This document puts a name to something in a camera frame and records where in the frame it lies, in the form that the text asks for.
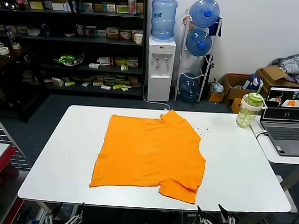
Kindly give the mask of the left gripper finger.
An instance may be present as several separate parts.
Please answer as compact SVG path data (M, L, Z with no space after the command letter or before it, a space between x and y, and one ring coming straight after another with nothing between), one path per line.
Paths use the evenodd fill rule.
M58 204L53 209L53 211L51 211L48 214L46 214L46 216L45 216L45 224L53 224L54 218L56 217L57 213L60 211L62 205L63 205L63 203L60 202L60 204Z
M83 208L85 206L85 203L77 207L76 214L73 215L66 223L64 224L81 224L83 222Z

